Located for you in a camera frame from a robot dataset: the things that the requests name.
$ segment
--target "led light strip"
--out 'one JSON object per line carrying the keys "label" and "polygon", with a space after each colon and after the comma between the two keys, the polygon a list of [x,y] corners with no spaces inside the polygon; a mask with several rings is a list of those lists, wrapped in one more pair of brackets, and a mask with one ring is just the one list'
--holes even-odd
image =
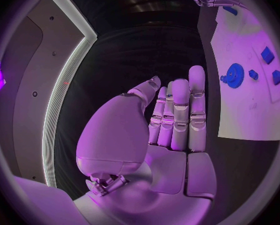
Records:
{"label": "led light strip", "polygon": [[82,60],[89,52],[92,44],[93,43],[89,42],[86,38],[78,44],[63,67],[49,99],[43,127],[42,162],[46,184],[50,187],[56,188],[54,174],[54,139],[58,116],[69,84]]}

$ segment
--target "blue object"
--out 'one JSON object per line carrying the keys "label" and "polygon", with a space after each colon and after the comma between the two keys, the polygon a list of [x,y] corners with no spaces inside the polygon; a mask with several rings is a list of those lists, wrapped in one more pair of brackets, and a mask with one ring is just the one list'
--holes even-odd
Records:
{"label": "blue object", "polygon": [[243,67],[238,63],[232,64],[226,74],[228,86],[233,89],[238,88],[242,84],[244,76],[245,73]]}
{"label": "blue object", "polygon": [[227,83],[227,78],[226,78],[226,76],[221,76],[220,77],[220,80],[223,82],[223,83]]}
{"label": "blue object", "polygon": [[249,71],[249,76],[250,76],[251,78],[253,78],[254,80],[257,80],[257,79],[258,79],[258,73],[257,73],[256,71],[254,71],[254,70],[250,70],[250,71]]}
{"label": "blue object", "polygon": [[272,74],[273,74],[274,84],[275,85],[280,84],[280,71],[275,70],[274,72],[272,72]]}
{"label": "blue object", "polygon": [[262,57],[267,64],[270,64],[275,58],[274,54],[271,52],[271,50],[268,47],[266,47],[265,50],[263,50]]}
{"label": "blue object", "polygon": [[226,11],[229,11],[230,13],[232,13],[235,16],[238,15],[238,11],[230,6],[224,6],[223,9]]}

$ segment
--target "blue gear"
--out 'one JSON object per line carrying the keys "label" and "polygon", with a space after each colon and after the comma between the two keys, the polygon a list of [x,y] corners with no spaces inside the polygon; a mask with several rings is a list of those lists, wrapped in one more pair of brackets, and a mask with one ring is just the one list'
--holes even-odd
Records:
{"label": "blue gear", "polygon": [[234,63],[227,71],[227,84],[233,89],[238,88],[244,80],[245,72],[241,65]]}

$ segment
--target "small blue part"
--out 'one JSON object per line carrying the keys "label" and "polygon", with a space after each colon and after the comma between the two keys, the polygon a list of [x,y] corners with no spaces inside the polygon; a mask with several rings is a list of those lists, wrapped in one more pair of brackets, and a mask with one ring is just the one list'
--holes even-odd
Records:
{"label": "small blue part", "polygon": [[233,89],[238,88],[242,84],[244,76],[245,72],[243,67],[238,63],[232,64],[226,74],[228,86]]}
{"label": "small blue part", "polygon": [[263,50],[262,57],[267,64],[270,64],[275,58],[274,54],[271,52],[271,50],[268,47],[266,47],[265,50]]}
{"label": "small blue part", "polygon": [[232,13],[235,16],[238,15],[238,11],[230,6],[224,6],[223,9],[226,11],[229,11],[230,13]]}
{"label": "small blue part", "polygon": [[258,73],[257,73],[256,71],[254,71],[254,70],[250,70],[250,71],[249,71],[249,76],[250,76],[251,78],[253,78],[254,80],[257,80],[257,79],[258,79]]}
{"label": "small blue part", "polygon": [[275,85],[280,84],[280,71],[275,70],[272,74],[273,74],[274,84]]}
{"label": "small blue part", "polygon": [[226,78],[226,76],[221,76],[220,77],[220,80],[223,82],[223,83],[227,83],[227,78]]}

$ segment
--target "blue cube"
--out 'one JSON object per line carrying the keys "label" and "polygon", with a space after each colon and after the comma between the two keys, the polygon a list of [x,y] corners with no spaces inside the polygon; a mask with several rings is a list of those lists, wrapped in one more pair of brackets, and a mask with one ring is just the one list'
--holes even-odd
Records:
{"label": "blue cube", "polygon": [[280,84],[280,71],[275,70],[272,74],[273,74],[274,84],[275,85]]}
{"label": "blue cube", "polygon": [[270,64],[275,58],[274,54],[271,52],[271,50],[268,47],[266,47],[265,50],[263,50],[262,57],[267,64]]}

